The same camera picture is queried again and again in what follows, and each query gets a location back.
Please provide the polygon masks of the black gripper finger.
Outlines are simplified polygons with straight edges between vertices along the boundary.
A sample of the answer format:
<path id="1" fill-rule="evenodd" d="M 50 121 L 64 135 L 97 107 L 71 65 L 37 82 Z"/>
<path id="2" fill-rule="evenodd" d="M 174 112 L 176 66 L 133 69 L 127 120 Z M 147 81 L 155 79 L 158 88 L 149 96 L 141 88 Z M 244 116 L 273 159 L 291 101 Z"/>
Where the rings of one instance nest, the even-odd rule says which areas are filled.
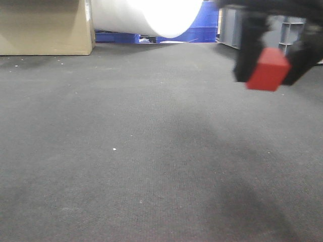
<path id="1" fill-rule="evenodd" d="M 291 69 L 282 84 L 292 86 L 322 60 L 322 26 L 305 25 L 299 39 L 289 48 L 286 58 Z"/>
<path id="2" fill-rule="evenodd" d="M 267 19 L 264 12 L 242 12 L 241 43 L 233 70 L 237 82 L 247 82 L 256 67 L 264 49 L 262 37 L 269 29 Z"/>

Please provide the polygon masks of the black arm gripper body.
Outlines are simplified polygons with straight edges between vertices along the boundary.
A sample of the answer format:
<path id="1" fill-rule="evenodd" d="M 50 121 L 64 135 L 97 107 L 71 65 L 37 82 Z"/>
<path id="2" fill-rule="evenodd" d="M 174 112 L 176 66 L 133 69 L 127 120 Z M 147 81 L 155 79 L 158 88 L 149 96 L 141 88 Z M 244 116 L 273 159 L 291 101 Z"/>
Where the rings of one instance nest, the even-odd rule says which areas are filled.
<path id="1" fill-rule="evenodd" d="M 265 15 L 305 18 L 307 31 L 322 33 L 322 1 L 216 1 L 218 8 L 241 9 Z"/>

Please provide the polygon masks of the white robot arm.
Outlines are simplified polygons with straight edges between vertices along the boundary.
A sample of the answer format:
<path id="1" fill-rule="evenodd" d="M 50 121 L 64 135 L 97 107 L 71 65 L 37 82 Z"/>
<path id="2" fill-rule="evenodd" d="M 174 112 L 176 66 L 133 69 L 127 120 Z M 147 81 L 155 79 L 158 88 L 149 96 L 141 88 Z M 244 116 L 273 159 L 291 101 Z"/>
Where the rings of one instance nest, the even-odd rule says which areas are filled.
<path id="1" fill-rule="evenodd" d="M 194 22 L 201 1 L 92 1 L 96 29 L 173 38 Z M 215 1 L 215 8 L 242 13 L 234 75 L 250 89 L 291 86 L 322 59 L 322 1 Z M 287 54 L 265 47 L 270 16 L 305 18 L 305 28 Z"/>

